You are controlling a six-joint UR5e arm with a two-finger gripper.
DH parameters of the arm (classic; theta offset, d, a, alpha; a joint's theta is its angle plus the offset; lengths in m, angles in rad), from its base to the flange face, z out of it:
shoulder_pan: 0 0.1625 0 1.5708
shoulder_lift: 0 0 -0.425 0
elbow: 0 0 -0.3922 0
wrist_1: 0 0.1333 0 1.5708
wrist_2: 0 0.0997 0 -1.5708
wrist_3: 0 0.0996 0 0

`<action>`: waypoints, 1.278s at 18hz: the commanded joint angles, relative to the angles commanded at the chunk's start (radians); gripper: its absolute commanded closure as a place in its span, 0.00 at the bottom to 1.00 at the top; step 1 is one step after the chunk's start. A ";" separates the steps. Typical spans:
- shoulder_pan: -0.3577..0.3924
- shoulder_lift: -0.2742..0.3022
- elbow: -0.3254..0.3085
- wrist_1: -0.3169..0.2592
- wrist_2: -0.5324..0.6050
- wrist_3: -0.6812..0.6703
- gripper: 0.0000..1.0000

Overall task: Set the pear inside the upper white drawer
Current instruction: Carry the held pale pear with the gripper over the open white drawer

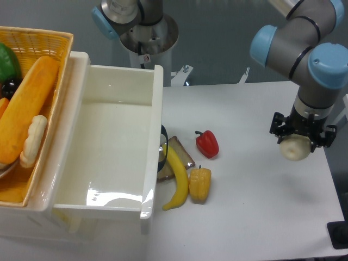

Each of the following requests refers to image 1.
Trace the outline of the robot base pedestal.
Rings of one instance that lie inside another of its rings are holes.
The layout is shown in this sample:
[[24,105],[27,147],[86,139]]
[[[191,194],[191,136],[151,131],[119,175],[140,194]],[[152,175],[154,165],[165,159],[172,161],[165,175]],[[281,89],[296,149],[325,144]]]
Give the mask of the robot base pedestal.
[[163,1],[103,0],[93,7],[92,19],[110,40],[119,40],[128,52],[130,66],[152,70],[163,68],[163,86],[171,86],[172,50],[179,30],[163,11]]

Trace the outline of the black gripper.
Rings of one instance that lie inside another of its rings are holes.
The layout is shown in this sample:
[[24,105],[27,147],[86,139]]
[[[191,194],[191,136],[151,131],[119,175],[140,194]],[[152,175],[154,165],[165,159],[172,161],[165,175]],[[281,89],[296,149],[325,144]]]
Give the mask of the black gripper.
[[337,136],[336,125],[327,125],[323,131],[325,122],[326,117],[317,119],[313,114],[303,117],[295,109],[291,111],[289,117],[275,112],[269,132],[277,138],[278,144],[291,134],[310,137],[310,152],[313,153],[316,148],[330,147]]

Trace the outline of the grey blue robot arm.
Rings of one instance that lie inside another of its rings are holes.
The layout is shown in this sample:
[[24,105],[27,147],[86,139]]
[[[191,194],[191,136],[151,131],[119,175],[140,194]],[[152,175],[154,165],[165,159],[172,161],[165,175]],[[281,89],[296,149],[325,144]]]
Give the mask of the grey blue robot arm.
[[297,84],[288,116],[275,113],[270,133],[281,152],[300,160],[318,147],[330,147],[337,127],[326,120],[347,85],[347,48],[323,42],[342,22],[342,1],[272,1],[286,18],[282,28],[262,27],[254,36],[250,56],[264,67]]

